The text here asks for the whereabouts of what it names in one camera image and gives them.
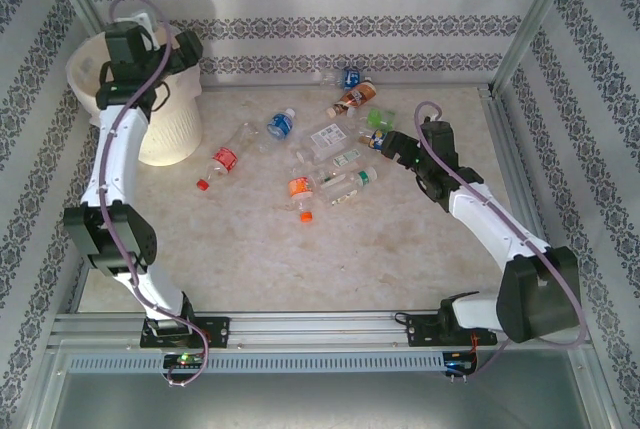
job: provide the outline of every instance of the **marble floor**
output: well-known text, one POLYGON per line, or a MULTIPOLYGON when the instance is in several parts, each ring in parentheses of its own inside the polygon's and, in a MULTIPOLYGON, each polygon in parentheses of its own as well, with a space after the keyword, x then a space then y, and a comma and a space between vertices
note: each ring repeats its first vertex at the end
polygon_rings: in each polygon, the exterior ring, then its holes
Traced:
MULTIPOLYGON (((484 247, 420 192, 412 173, 378 154, 379 179, 347 203, 317 205, 310 224, 288 207, 291 144, 268 155, 253 149, 208 196, 196 189, 208 158, 243 121, 293 107, 299 134, 326 120, 324 109, 339 96, 331 89, 205 92, 196 152, 169 167, 140 164, 134 205, 158 235, 157 263, 196 311, 427 309, 453 294, 498 288, 500 270, 484 247)), ((382 86, 371 105, 397 111, 398 130, 413 135, 413 111, 425 99, 444 109, 461 165, 508 207, 476 88, 382 86)), ((90 271, 81 312, 141 310, 123 286, 90 271)))

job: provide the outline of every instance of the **patterned wallpaper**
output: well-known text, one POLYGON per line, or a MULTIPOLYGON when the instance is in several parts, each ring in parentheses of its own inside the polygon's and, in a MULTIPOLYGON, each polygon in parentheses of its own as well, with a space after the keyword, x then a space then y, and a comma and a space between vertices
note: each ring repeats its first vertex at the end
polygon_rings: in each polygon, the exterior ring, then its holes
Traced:
MULTIPOLYGON (((94 1, 106 15, 111 0, 94 1)), ((204 41, 204 84, 243 85, 345 65, 381 82, 489 82, 533 0, 155 1, 204 41)))
POLYGON ((96 134, 66 84, 86 37, 68 0, 0 0, 0 428, 17 426, 80 257, 61 225, 96 134))
POLYGON ((502 98, 623 427, 640 426, 639 2, 555 0, 502 98))

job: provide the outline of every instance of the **brown bottle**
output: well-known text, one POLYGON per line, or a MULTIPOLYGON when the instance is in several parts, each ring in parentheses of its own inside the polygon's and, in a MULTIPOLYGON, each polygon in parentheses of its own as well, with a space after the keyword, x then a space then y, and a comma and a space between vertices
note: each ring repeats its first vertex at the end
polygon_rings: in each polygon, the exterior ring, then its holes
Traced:
POLYGON ((370 82, 361 82, 356 87, 347 92, 333 106, 327 109, 327 114, 331 119, 338 114, 344 114, 350 107, 360 107, 376 95, 376 87, 370 82))

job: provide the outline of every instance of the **white trash bin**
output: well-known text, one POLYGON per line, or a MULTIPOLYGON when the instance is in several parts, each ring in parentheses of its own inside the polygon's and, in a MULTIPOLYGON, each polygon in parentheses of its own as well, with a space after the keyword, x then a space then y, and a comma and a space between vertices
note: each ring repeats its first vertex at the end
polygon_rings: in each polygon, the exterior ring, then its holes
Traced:
MULTIPOLYGON (((156 37, 160 44, 166 40, 164 30, 156 37)), ((96 92, 100 88, 102 64, 109 60, 104 33, 87 39, 67 62, 67 80, 83 107, 91 115, 91 124, 100 125, 100 109, 96 92)), ((167 103, 151 116, 151 123, 142 141, 139 160, 151 166, 169 166, 186 159, 200 145, 202 124, 195 98, 202 94, 198 65, 165 78, 171 90, 167 103)), ((167 95, 164 85, 156 89, 159 106, 167 95)))

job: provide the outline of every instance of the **red bottle label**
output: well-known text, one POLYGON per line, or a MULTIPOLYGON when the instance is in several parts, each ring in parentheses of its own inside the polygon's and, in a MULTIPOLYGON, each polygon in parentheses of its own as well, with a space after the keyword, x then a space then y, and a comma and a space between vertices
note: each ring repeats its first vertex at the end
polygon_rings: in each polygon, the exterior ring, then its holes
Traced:
POLYGON ((226 147, 221 147, 213 159, 222 164, 227 171, 231 171, 238 162, 238 157, 226 147))

